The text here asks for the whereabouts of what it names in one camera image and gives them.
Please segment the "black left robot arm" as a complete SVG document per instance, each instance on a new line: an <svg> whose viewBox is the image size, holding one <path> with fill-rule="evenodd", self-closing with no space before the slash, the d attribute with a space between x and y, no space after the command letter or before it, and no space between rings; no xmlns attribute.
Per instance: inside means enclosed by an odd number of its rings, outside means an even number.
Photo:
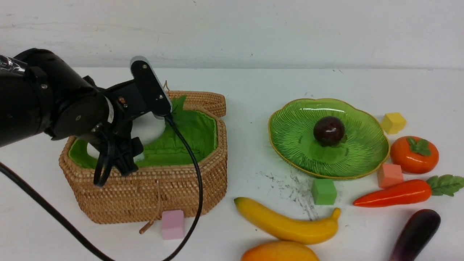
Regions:
<svg viewBox="0 0 464 261"><path fill-rule="evenodd" d="M95 182L112 168L128 176L144 150L131 135L129 103L137 94L134 80L98 87L49 50L1 56L1 146L40 133L54 141L74 136L99 152Z"/></svg>

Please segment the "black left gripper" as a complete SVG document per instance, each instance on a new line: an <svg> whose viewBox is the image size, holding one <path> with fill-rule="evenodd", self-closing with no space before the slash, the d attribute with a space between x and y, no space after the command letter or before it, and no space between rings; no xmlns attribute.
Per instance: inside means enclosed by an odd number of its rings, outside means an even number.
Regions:
<svg viewBox="0 0 464 261"><path fill-rule="evenodd" d="M139 104L135 112L129 105L141 102L133 80L117 84L109 89L97 87L90 76L83 77L89 98L86 99L86 112L90 119L83 122L82 140L97 150L95 178L108 178L115 168L125 177L139 168L135 157L143 153L141 140L132 136L133 121L145 114Z"/></svg>

